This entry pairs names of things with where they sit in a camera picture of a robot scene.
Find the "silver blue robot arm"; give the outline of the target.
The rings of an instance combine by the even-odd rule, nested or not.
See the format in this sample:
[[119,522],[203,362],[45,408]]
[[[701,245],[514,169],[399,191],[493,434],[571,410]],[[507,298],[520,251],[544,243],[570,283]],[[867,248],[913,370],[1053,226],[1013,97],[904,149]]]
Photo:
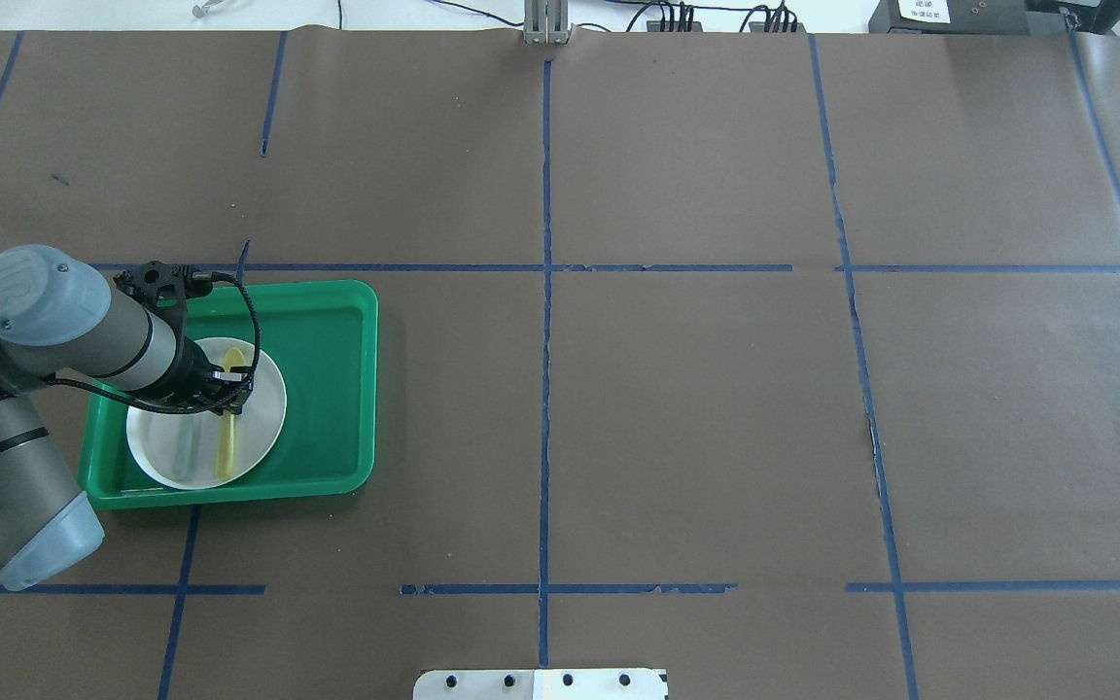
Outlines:
[[243,283],[152,261],[113,279],[52,245],[0,253],[0,585],[22,592],[105,541],[31,396],[74,388],[158,416],[237,412],[258,360],[209,362],[187,336],[188,302]]

